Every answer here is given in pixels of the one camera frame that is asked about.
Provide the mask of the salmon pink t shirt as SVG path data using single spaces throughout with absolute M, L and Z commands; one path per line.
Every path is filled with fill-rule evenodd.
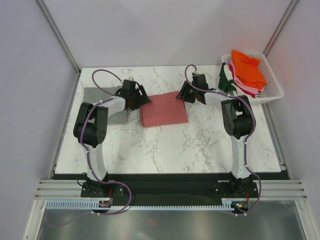
M 140 107 L 140 123 L 143 127 L 158 127 L 187 123 L 185 103 L 176 98 L 178 91 L 150 96 L 151 103 Z

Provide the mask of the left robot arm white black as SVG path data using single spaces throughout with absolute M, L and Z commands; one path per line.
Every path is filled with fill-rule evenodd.
M 87 162 L 81 197 L 104 198 L 109 195 L 111 186 L 108 183 L 102 146 L 107 136 L 109 118 L 125 110 L 138 110 L 150 102 L 143 85 L 126 79 L 122 87 L 108 99 L 99 100 L 97 103 L 83 102 L 80 105 L 73 135 L 85 149 Z

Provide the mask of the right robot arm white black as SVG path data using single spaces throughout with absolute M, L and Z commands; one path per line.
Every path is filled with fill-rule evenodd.
M 221 92 L 209 88 L 204 74 L 193 74 L 192 81 L 184 81 L 176 96 L 187 103 L 199 101 L 222 110 L 223 126 L 231 139 L 232 167 L 227 182 L 216 181 L 213 191 L 219 197 L 256 198 L 259 196 L 254 178 L 258 176 L 248 167 L 249 140 L 256 128 L 256 119 L 249 99 L 234 90 Z

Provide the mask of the dark green white garment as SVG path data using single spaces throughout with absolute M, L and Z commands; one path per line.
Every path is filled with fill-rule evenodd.
M 230 67 L 225 62 L 222 63 L 219 72 L 218 89 L 233 96 L 237 95 L 237 89 Z

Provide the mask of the folded grey t shirt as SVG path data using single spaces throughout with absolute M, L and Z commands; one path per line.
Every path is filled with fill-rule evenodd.
M 103 87 L 102 89 L 115 94 L 121 86 L 116 87 Z M 95 104 L 100 100 L 106 100 L 111 96 L 106 92 L 98 89 L 97 87 L 85 87 L 84 88 L 84 95 L 83 95 L 83 102 Z M 125 125 L 128 123 L 128 116 L 129 113 L 127 110 L 117 112 L 108 117 L 108 125 Z

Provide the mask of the magenta red t shirt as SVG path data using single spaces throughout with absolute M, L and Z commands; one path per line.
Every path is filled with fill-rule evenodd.
M 236 76 L 236 72 L 235 72 L 235 68 L 232 64 L 228 64 L 229 69 L 232 73 L 232 77 L 233 77 L 233 81 L 235 83 L 235 85 L 240 88 L 245 94 L 251 96 L 252 98 L 256 98 L 256 94 L 259 93 L 258 90 L 253 90 L 250 87 L 247 87 L 245 85 L 243 85 L 243 83 L 238 79 L 238 77 Z

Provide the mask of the light pink t shirt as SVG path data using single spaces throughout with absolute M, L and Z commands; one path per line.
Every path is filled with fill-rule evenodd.
M 262 88 L 261 90 L 258 90 L 254 87 L 249 87 L 249 86 L 244 85 L 240 81 L 240 79 L 236 76 L 236 68 L 235 68 L 233 62 L 230 61 L 228 65 L 229 65 L 230 70 L 232 71 L 232 76 L 233 76 L 233 80 L 234 80 L 235 85 L 238 88 L 240 88 L 245 94 L 251 96 L 252 98 L 256 98 L 256 95 L 258 95 L 259 93 L 261 93 L 265 90 L 264 88 Z

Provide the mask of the orange t shirt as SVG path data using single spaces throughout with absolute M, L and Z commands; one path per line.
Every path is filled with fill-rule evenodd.
M 259 70 L 260 60 L 232 50 L 231 60 L 235 66 L 235 75 L 246 87 L 262 90 L 267 81 Z

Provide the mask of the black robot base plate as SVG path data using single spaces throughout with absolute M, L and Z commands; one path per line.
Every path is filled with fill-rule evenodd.
M 111 188 L 107 197 L 117 206 L 204 206 L 221 204 L 223 198 L 246 201 L 257 198 L 216 195 L 214 183 L 227 182 L 229 178 L 230 173 L 110 173 Z M 53 180 L 76 180 L 82 189 L 86 174 L 54 174 Z

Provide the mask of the left aluminium frame post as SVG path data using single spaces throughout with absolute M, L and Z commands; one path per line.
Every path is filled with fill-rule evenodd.
M 68 47 L 61 31 L 59 30 L 58 25 L 56 24 L 56 21 L 54 20 L 49 8 L 47 7 L 44 0 L 35 0 L 34 1 L 36 5 L 38 6 L 40 12 L 42 13 L 44 19 L 46 20 L 49 28 L 51 29 L 54 37 L 56 38 L 58 44 L 60 45 L 62 51 L 64 52 L 65 56 L 67 57 L 69 63 L 71 64 L 72 68 L 76 72 L 77 76 L 80 76 L 81 69 L 75 60 L 70 48 Z

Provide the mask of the aluminium frame post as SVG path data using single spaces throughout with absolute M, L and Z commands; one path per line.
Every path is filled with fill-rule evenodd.
M 290 0 L 288 6 L 286 7 L 282 17 L 280 18 L 275 30 L 273 31 L 267 45 L 263 50 L 263 54 L 267 57 L 273 46 L 275 45 L 277 39 L 281 35 L 282 31 L 284 30 L 286 24 L 290 20 L 292 14 L 294 13 L 296 7 L 299 5 L 300 0 Z
M 58 44 L 60 45 L 62 51 L 64 52 L 65 56 L 67 57 L 69 63 L 71 64 L 72 68 L 76 72 L 77 76 L 80 76 L 81 69 L 75 60 L 70 48 L 68 47 L 61 31 L 59 30 L 58 25 L 56 24 L 56 21 L 54 20 L 49 8 L 47 7 L 44 0 L 35 0 L 34 1 L 36 5 L 38 6 L 40 12 L 42 13 L 44 19 L 46 20 L 49 28 L 51 29 L 54 37 L 56 38 Z

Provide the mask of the right aluminium frame post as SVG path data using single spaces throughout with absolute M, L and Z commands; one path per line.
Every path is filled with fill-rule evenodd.
M 282 17 L 280 18 L 275 30 L 273 31 L 267 45 L 263 50 L 263 54 L 267 57 L 273 46 L 275 45 L 277 39 L 281 35 L 282 31 L 284 30 L 286 24 L 290 20 L 292 14 L 294 13 L 296 7 L 299 5 L 300 0 L 290 0 L 288 6 L 286 7 Z

